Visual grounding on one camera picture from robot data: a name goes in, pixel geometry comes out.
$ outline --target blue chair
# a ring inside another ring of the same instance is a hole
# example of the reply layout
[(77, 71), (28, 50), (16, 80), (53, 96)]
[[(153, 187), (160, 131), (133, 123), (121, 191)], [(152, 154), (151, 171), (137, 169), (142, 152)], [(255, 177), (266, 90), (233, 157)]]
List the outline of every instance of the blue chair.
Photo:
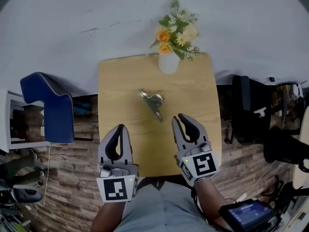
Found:
[(45, 138), (52, 143), (74, 142), (74, 117), (72, 96), (58, 83), (41, 72), (20, 80), (27, 104), (44, 103)]

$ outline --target floor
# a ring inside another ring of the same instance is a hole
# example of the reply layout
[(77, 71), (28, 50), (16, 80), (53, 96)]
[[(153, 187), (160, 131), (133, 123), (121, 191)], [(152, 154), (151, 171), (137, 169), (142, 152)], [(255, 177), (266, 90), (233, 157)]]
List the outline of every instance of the floor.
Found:
[[(219, 92), (221, 112), (226, 104)], [(91, 221), (102, 206), (95, 177), (97, 172), (98, 104), (97, 98), (91, 98), (92, 112), (88, 115), (76, 116), (74, 129), (76, 137), (92, 138), (92, 141), (75, 141), (73, 144), (52, 144), (50, 151), (50, 175), (46, 193), (46, 202), (37, 205), (32, 214), (20, 205), (25, 217), (31, 219), (37, 231), (89, 231)], [(27, 110), (29, 126), (28, 138), (36, 140), (40, 137), (38, 110), (30, 107)], [(220, 172), (212, 181), (225, 198), (237, 199), (261, 177), (267, 173), (248, 193), (250, 197), (263, 200), (261, 193), (269, 190), (275, 183), (275, 175), (284, 182), (292, 179), (292, 166), (286, 163), (265, 162), (261, 145), (242, 146), (237, 141), (232, 145), (224, 142), (230, 121), (222, 119), (222, 165)], [(47, 152), (38, 153), (43, 163), (48, 162)], [(14, 152), (7, 159), (18, 157)]]

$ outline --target small screen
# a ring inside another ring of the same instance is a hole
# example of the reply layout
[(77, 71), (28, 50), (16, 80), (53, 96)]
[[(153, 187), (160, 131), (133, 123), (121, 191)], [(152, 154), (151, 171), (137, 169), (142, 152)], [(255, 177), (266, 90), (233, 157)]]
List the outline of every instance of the small screen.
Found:
[(238, 221), (238, 223), (242, 225), (242, 227), (247, 227), (254, 224), (265, 215), (268, 215), (271, 212), (271, 209), (256, 201), (251, 204), (245, 204), (244, 206), (230, 209), (228, 211)]

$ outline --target bouquet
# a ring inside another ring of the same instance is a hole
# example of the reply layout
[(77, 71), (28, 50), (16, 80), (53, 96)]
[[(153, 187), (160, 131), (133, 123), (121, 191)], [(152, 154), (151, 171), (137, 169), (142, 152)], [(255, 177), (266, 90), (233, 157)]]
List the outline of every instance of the bouquet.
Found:
[(156, 33), (155, 42), (150, 46), (159, 46), (159, 54), (174, 52), (180, 59), (193, 60), (200, 54), (199, 48), (192, 46), (191, 41), (198, 36), (195, 22), (196, 14), (179, 8), (179, 1), (172, 0), (169, 5), (170, 14), (159, 20), (161, 28)]

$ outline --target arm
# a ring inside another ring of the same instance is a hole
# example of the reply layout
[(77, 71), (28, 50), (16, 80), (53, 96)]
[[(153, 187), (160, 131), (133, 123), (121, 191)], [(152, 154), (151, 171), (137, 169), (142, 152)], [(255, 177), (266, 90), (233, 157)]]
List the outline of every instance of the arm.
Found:
[(91, 225), (91, 232), (112, 232), (122, 219), (126, 202), (105, 203)]
[(222, 227), (227, 223), (219, 215), (221, 206), (226, 205), (224, 197), (210, 180), (198, 181), (194, 184), (201, 209), (207, 220), (213, 221)]

